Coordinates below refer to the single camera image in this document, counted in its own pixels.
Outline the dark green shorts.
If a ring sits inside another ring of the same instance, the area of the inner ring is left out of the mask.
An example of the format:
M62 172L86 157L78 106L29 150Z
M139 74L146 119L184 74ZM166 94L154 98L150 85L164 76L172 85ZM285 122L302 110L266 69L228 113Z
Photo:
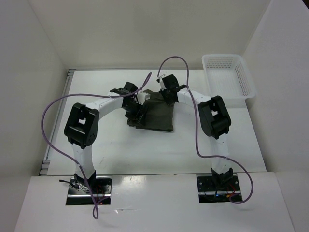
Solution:
M148 106L148 111L145 117L145 124L139 125L130 119L127 124L136 129L173 132L173 111L174 105L167 105L159 92L153 92L149 89L144 90L150 95L150 98L144 102Z

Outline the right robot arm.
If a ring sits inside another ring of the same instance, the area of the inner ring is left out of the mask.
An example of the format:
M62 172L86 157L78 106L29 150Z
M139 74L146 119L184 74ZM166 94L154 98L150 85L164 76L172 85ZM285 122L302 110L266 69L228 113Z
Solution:
M196 122L204 134L209 137L212 152L209 155L212 161L212 186L223 190L233 177L233 170L228 163L229 156L227 134L231 126L231 118L220 96L210 97L190 90L186 85L179 85L174 75L162 75L157 78L160 84L160 93L164 101L171 105L183 103L195 110Z

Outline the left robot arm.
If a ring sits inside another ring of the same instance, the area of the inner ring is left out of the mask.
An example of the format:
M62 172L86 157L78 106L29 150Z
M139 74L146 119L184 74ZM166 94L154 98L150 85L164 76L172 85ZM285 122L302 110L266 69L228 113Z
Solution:
M64 134L73 149L77 161L74 179L80 189L91 193L96 189L96 170L93 165L92 144L98 135L99 121L117 109L126 111L125 117L140 125L145 124L150 94L137 92L133 83L126 82L123 88L110 90L107 97L101 97L87 104L75 103L66 123Z

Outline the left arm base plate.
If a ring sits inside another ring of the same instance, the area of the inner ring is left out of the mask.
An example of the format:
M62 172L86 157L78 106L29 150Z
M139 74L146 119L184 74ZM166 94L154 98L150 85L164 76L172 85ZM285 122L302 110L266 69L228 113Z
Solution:
M68 198L91 198L88 188L82 184L77 184L73 176L70 178L70 182L73 185L78 186L78 188L69 186L67 194ZM112 177L98 175L96 177L95 186L91 187L91 191L94 198L97 200L103 197L110 197L112 191Z

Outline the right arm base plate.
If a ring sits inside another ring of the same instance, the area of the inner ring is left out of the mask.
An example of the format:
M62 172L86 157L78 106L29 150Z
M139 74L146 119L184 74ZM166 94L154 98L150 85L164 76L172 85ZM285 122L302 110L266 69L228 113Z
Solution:
M199 194L214 195L226 195L232 193L241 193L239 179L236 174L227 183L219 186L216 185L212 179L211 174L197 174L197 190Z

